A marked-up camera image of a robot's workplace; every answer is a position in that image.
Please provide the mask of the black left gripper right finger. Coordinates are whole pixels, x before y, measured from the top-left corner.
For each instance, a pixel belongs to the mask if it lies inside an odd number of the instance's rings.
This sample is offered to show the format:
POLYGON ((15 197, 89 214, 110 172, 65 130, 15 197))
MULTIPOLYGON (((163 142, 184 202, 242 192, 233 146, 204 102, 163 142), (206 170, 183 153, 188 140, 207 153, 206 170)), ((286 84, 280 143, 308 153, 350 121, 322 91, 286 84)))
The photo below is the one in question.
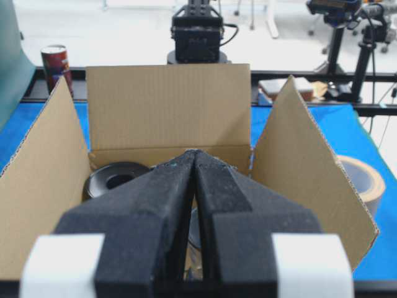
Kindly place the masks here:
POLYGON ((352 297, 338 235, 316 214, 199 151, 195 156, 205 279, 221 297, 352 297))

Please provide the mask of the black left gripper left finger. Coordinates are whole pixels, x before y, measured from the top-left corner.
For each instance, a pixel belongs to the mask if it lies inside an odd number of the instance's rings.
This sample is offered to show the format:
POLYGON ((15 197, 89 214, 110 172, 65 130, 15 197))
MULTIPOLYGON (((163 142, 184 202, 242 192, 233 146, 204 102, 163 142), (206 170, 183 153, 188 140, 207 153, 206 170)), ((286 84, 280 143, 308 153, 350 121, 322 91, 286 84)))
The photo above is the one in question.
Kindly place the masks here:
POLYGON ((183 280, 195 152, 65 212, 37 238, 21 297, 166 297, 183 280))

